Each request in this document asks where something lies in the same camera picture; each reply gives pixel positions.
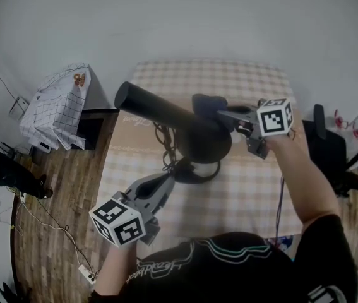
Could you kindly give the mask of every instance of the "person's arm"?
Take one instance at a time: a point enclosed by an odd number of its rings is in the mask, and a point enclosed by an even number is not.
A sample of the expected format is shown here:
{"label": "person's arm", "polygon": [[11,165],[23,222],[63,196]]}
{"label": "person's arm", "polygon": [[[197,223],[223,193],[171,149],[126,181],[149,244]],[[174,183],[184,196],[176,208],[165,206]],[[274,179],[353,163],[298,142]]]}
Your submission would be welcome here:
{"label": "person's arm", "polygon": [[298,144],[285,135],[267,137],[266,142],[277,158],[303,231],[320,217],[339,215],[330,183]]}
{"label": "person's arm", "polygon": [[123,248],[111,245],[96,280],[96,293],[101,296],[118,295],[135,265],[136,242]]}

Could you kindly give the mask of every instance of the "black chair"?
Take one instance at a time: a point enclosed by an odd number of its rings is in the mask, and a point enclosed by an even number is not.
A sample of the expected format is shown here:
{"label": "black chair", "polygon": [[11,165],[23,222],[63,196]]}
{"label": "black chair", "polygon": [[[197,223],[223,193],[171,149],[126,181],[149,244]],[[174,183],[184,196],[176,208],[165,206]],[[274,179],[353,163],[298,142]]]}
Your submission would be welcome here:
{"label": "black chair", "polygon": [[347,162],[343,137],[326,130],[323,106],[314,106],[312,121],[302,121],[311,160],[329,180],[337,196],[347,197],[351,189],[358,190],[358,175],[347,170],[358,161],[358,154]]}

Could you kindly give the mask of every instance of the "black cord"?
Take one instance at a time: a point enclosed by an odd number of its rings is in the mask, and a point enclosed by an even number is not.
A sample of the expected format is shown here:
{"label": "black cord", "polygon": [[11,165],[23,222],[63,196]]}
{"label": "black cord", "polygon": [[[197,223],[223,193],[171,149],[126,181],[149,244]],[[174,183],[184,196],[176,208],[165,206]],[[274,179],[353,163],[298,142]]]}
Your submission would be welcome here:
{"label": "black cord", "polygon": [[23,113],[25,112],[24,110],[23,110],[23,108],[21,107],[21,105],[19,104],[19,102],[17,102],[17,99],[13,96],[13,94],[9,91],[9,89],[8,89],[8,86],[5,84],[5,82],[1,79],[1,77],[0,77],[0,80],[1,80],[1,82],[3,83],[3,85],[4,85],[4,87],[5,87],[5,89],[8,91],[8,93],[10,94],[10,96],[13,98],[13,100],[17,103],[17,105],[20,107],[20,109],[21,109],[21,111],[23,111]]}
{"label": "black cord", "polygon": [[294,137],[292,137],[292,140],[294,140],[295,137],[297,136],[297,131],[296,131],[296,130],[293,130],[292,128],[291,128],[291,130],[292,130],[292,132],[294,133]]}
{"label": "black cord", "polygon": [[278,242],[278,229],[280,228],[280,219],[281,219],[281,209],[282,209],[282,199],[284,196],[284,176],[281,176],[281,188],[280,188],[280,200],[278,201],[278,208],[277,208],[277,216],[275,219],[275,244],[274,246],[277,247]]}
{"label": "black cord", "polygon": [[[53,221],[55,221],[55,223],[58,225],[59,228],[61,228],[61,230],[66,234],[65,230],[68,231],[69,230],[69,225],[65,225],[65,227],[62,227],[58,221],[51,215],[51,213],[48,212],[48,210],[45,208],[44,205],[42,205],[42,203],[40,202],[39,199],[37,199],[37,202],[39,202],[40,206],[45,210],[45,212],[47,212],[47,214],[53,219]],[[89,260],[87,259],[87,257],[85,256],[85,254],[83,254],[82,250],[80,250],[78,248],[78,246],[76,244],[73,243],[72,239],[68,237],[68,235],[66,234],[66,237],[69,239],[69,241],[72,243],[72,245],[74,245],[75,249],[83,256],[83,258],[85,259],[85,261],[87,262],[89,268],[90,268],[90,274],[93,274],[93,270],[92,270],[92,266],[89,263]]]}
{"label": "black cord", "polygon": [[8,211],[8,210],[10,210],[10,209],[12,209],[12,207],[13,207],[13,206],[10,206],[10,207],[7,208],[6,210],[1,211],[1,212],[0,212],[0,215],[1,215],[2,213],[6,212],[6,211]]}
{"label": "black cord", "polygon": [[[176,132],[174,129],[169,128],[167,126],[163,126],[161,124],[153,123],[155,126],[155,136],[156,139],[165,147],[165,152],[162,156],[162,160],[164,163],[163,171],[167,171],[170,174],[174,174],[177,158],[176,158],[176,150],[177,150],[177,141],[176,141]],[[169,156],[169,163],[166,162],[166,158]]]}

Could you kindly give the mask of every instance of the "red object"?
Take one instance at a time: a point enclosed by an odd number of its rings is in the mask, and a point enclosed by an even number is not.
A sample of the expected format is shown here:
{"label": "red object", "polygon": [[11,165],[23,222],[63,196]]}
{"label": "red object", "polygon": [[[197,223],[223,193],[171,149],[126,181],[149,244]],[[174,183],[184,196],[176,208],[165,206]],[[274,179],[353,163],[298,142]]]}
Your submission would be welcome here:
{"label": "red object", "polygon": [[358,139],[358,128],[355,127],[355,122],[352,123],[353,126],[353,135]]}
{"label": "red object", "polygon": [[338,115],[338,110],[335,111],[335,123],[338,129],[347,129],[349,126],[349,123],[347,121],[344,121],[342,117]]}

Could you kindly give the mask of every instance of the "black t-shirt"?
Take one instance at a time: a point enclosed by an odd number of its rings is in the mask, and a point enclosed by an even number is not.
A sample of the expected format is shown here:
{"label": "black t-shirt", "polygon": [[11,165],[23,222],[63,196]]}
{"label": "black t-shirt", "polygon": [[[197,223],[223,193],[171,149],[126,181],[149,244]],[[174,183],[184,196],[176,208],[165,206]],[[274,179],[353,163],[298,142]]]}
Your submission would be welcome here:
{"label": "black t-shirt", "polygon": [[268,241],[242,232],[193,239],[138,262],[116,296],[104,302],[317,302],[357,300],[357,270],[336,215],[302,235],[294,262]]}

